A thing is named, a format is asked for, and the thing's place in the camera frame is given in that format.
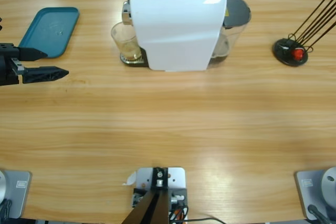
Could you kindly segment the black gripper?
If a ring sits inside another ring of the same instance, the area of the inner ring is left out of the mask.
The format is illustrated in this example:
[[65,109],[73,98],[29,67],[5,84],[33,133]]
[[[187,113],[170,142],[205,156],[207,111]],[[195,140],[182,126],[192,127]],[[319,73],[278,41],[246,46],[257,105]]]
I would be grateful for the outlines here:
[[15,47],[11,43],[1,43],[1,86],[23,83],[56,81],[69,74],[68,70],[55,66],[25,68],[21,61],[36,61],[48,55],[35,48]]

